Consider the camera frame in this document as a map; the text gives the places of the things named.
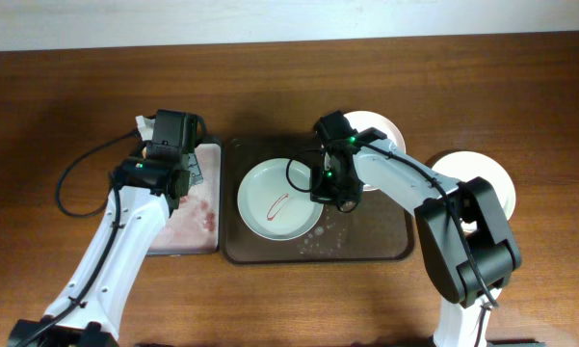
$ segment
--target robotic hand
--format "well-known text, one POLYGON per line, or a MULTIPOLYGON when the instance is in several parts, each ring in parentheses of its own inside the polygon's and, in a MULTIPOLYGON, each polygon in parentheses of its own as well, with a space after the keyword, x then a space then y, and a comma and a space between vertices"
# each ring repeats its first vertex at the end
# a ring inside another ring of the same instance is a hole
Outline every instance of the robotic hand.
POLYGON ((492 186, 480 177, 460 182, 436 173, 379 130, 357 133, 338 111, 314 130, 323 149, 320 166, 311 168, 310 199, 351 212, 370 184, 404 207, 415 217, 426 270, 443 297, 431 343, 486 346, 490 308, 522 261, 492 186), (465 237, 461 220, 477 221, 478 230, 465 237))
POLYGON ((191 172, 199 173, 195 147, 203 136, 199 116, 158 111, 152 140, 114 170, 101 224, 68 285, 40 322, 16 323, 8 346, 118 346, 122 311, 145 253, 197 183, 191 172))

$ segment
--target plate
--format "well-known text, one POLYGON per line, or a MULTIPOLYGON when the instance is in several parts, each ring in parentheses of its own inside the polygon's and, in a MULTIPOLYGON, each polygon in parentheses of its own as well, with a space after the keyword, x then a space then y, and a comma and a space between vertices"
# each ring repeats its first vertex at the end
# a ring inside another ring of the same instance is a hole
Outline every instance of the plate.
MULTIPOLYGON (((461 181, 469 181, 477 176, 487 180, 503 207, 503 212, 509 220, 516 206, 516 191, 512 178, 494 159, 473 151, 458 151, 445 155, 433 165, 433 170, 455 177, 461 181)), ((462 223, 465 231, 475 231, 475 223, 462 223)))
MULTIPOLYGON (((319 220, 323 205, 310 200, 308 193, 293 189, 286 178, 289 159, 277 158, 252 168, 240 183, 238 210, 244 223, 257 235, 286 241, 307 233, 319 220)), ((293 161, 291 181, 306 189, 310 169, 293 161)))
MULTIPOLYGON (((396 125, 394 125, 394 123, 386 117, 370 111, 354 111, 346 114, 345 118, 349 121, 351 127, 357 130, 357 132, 364 131, 370 127, 377 128, 378 130, 385 133, 387 138, 392 140, 398 149, 400 149, 403 153, 407 153, 407 149, 405 148, 405 140, 403 139, 401 131, 398 130, 398 127, 396 127, 396 125)), ((378 190, 378 188, 369 184, 364 184, 365 192, 376 190, 378 190)))

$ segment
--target black tray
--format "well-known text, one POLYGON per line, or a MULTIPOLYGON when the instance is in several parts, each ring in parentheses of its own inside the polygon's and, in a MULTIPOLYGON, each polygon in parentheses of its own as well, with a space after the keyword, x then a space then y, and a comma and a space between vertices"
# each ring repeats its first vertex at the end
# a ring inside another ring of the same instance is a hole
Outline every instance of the black tray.
MULTIPOLYGON (((380 191, 364 192, 352 213, 326 205, 317 224, 305 235, 272 241, 255 234, 242 221, 237 206, 240 183, 257 164, 318 147, 313 137, 238 138, 224 146, 221 174, 221 250, 235 264, 279 262, 402 260, 415 246, 413 221, 401 206, 380 191)), ((307 166, 316 157, 299 158, 307 166)))

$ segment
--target brown table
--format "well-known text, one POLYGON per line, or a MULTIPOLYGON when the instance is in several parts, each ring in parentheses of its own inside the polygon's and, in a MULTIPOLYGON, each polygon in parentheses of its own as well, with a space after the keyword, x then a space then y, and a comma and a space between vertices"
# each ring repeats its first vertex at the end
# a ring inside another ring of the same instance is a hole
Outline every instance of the brown table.
MULTIPOLYGON (((326 112, 372 110, 419 160, 446 149, 493 157, 516 186, 524 264, 487 337, 579 346, 579 33, 0 53, 0 345, 17 319, 40 318, 98 226, 56 208, 62 169, 157 108, 203 115, 224 139, 307 132, 326 112)), ((82 164, 65 186, 68 207, 96 207, 132 145, 82 164)), ((119 341, 394 341, 431 335, 438 310, 419 247, 401 263, 155 257, 119 341)))

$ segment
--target white wall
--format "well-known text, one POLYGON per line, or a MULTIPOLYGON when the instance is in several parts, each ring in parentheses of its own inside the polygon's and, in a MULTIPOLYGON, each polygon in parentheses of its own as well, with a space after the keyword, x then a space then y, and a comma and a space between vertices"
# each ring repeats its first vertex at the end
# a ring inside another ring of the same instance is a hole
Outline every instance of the white wall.
POLYGON ((0 50, 579 30, 579 0, 0 0, 0 50))

